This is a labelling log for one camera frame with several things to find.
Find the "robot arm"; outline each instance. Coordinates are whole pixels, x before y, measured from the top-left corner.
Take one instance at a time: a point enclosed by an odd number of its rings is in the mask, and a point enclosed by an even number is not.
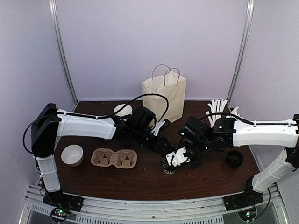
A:
[[[299,168],[299,115],[284,121],[253,122],[253,125],[232,118],[218,119],[210,128],[190,117],[178,134],[186,140],[184,147],[166,155],[169,167],[187,163],[190,168],[201,166],[201,157],[209,151],[245,145],[284,146],[266,169],[246,181],[245,191],[224,198],[227,210],[244,208],[263,201],[262,193],[291,169]]]
[[[62,191],[54,160],[54,147],[57,137],[89,136],[106,140],[132,139],[141,146],[168,154],[174,149],[168,140],[159,134],[170,124],[168,120],[158,122],[155,128],[149,124],[155,114],[145,107],[138,107],[126,120],[119,116],[92,116],[67,112],[48,104],[37,117],[31,128],[31,149],[40,169],[45,188],[52,201],[61,202]]]

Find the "paper bag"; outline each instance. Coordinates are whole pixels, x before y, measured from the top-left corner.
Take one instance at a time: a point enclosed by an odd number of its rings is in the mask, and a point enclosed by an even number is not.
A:
[[[159,96],[143,97],[143,106],[153,111],[158,121],[168,119],[173,122],[183,115],[187,79],[180,75],[179,69],[167,65],[164,65],[168,70],[163,75],[154,77],[154,71],[160,65],[154,68],[152,78],[142,82],[142,93],[158,93],[165,96],[169,101],[169,109],[162,118],[166,101]]]

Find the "wooden table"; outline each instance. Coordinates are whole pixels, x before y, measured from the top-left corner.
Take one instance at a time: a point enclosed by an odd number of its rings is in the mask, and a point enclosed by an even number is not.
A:
[[[80,102],[75,112],[93,115],[111,114],[116,105],[123,101]],[[209,110],[207,101],[186,101],[184,115],[175,121],[162,134],[171,145],[180,140],[176,131],[188,117],[200,118]],[[132,104],[133,108],[141,101]],[[61,161],[62,150],[71,144],[78,144],[84,150],[84,161],[71,168]],[[132,169],[117,169],[114,166],[100,168],[90,162],[95,149],[103,147],[114,151],[128,148],[138,154],[137,165]],[[159,154],[141,148],[135,143],[103,140],[92,137],[62,137],[55,151],[55,160],[62,189],[66,193],[82,196],[120,200],[174,200],[192,199],[236,193],[244,190],[245,181],[259,172],[248,147],[239,147],[244,162],[238,169],[225,163],[228,150],[223,153],[210,152],[203,159],[203,166],[188,169],[186,165],[177,169],[173,175],[167,175],[161,168]]]

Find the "paper cup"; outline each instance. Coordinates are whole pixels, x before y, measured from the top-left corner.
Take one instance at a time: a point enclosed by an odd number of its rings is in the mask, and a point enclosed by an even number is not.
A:
[[[61,153],[61,160],[70,167],[77,167],[83,161],[83,149],[79,145],[70,145]]]
[[[119,109],[121,109],[123,106],[124,106],[124,104],[119,104],[118,106],[116,106],[114,108],[114,113],[117,112]],[[132,115],[132,113],[133,113],[133,108],[130,105],[127,105],[125,108],[123,108],[121,111],[119,111],[116,115],[123,117],[123,116],[130,115],[130,114]]]

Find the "purple wall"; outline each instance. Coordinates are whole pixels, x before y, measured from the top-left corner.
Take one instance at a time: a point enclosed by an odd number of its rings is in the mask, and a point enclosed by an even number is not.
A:
[[[255,2],[242,71],[232,103],[251,120],[283,120],[299,113],[299,2]],[[254,146],[264,167],[281,147]],[[291,223],[298,223],[299,174],[278,181]]]
[[[187,99],[226,98],[246,7],[246,0],[57,1],[77,97],[134,98],[165,63],[187,77]]]
[[[49,1],[1,1],[0,223],[16,223],[29,183],[38,175],[22,134],[48,102],[73,107],[59,60]]]

